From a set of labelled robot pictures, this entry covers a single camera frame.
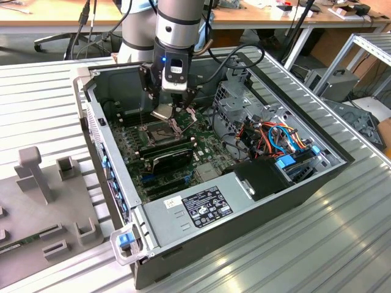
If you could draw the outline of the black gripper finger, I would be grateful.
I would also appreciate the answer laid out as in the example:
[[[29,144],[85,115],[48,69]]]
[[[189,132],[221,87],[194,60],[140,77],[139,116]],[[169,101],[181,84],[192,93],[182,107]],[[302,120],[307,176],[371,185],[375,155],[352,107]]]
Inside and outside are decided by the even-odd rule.
[[[198,88],[187,88],[184,93],[173,93],[172,102],[175,107],[187,109],[198,94]]]
[[[143,63],[139,66],[139,77],[142,89],[148,93],[148,97],[152,100],[152,105],[158,106],[161,92],[160,75],[156,78],[153,74],[152,65]]]

